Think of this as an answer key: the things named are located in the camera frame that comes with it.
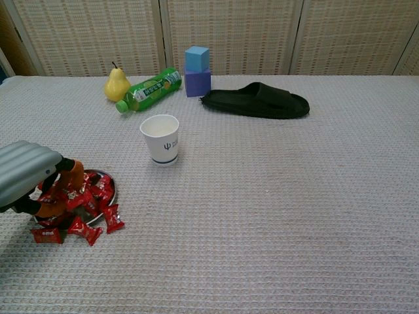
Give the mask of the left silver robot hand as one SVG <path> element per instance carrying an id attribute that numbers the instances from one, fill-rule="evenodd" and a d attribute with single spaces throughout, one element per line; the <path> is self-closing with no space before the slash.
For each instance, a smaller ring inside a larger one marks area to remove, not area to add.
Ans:
<path id="1" fill-rule="evenodd" d="M 80 161 L 63 157 L 48 147 L 17 141 L 1 148 L 1 212 L 13 209 L 39 218 L 60 216 L 65 202 L 33 200 L 30 195 L 38 184 L 42 193 L 51 187 L 60 191 L 78 190 L 84 183 L 84 166 Z"/>

